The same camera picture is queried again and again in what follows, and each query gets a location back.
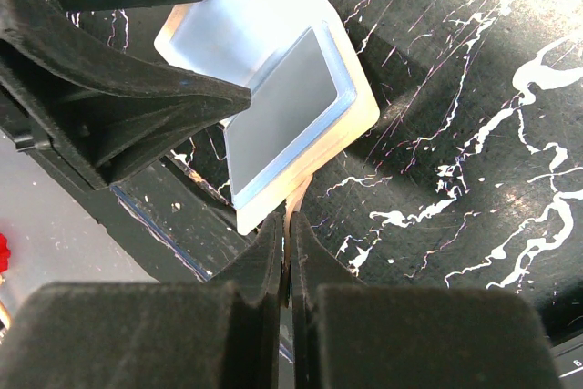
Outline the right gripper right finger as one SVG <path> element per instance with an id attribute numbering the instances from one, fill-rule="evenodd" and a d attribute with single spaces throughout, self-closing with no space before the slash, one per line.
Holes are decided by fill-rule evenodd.
<path id="1" fill-rule="evenodd" d="M 299 388 L 558 388 L 537 312 L 481 289 L 367 285 L 290 223 Z"/>

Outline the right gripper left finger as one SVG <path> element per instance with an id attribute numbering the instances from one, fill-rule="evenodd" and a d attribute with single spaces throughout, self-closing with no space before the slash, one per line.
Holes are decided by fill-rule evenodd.
<path id="1" fill-rule="evenodd" d="M 49 283 L 1 345 L 4 388 L 274 388 L 281 216 L 203 283 Z"/>

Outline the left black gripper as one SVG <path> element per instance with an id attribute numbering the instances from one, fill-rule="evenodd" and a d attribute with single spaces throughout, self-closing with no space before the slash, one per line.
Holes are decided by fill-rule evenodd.
<path id="1" fill-rule="evenodd" d="M 128 179 L 250 106 L 247 88 L 119 52 L 68 13 L 58 0 L 1 0 L 1 129 L 78 188 Z"/>

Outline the beige leather card holder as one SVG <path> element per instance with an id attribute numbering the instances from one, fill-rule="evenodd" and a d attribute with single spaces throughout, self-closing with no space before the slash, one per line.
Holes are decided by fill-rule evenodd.
<path id="1" fill-rule="evenodd" d="M 313 174 L 371 128 L 373 91 L 328 0 L 203 0 L 176 5 L 154 46 L 172 66 L 245 87 L 222 120 L 237 230 L 277 207 L 293 214 Z"/>

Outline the blue plastic card sleeves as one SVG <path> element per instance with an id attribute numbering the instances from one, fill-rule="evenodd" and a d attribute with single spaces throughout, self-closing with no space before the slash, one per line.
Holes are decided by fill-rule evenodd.
<path id="1" fill-rule="evenodd" d="M 175 6 L 155 48 L 175 67 L 251 92 L 224 120 L 231 200 L 243 210 L 298 161 L 354 103 L 356 86 L 331 15 L 260 20 L 247 6 Z"/>

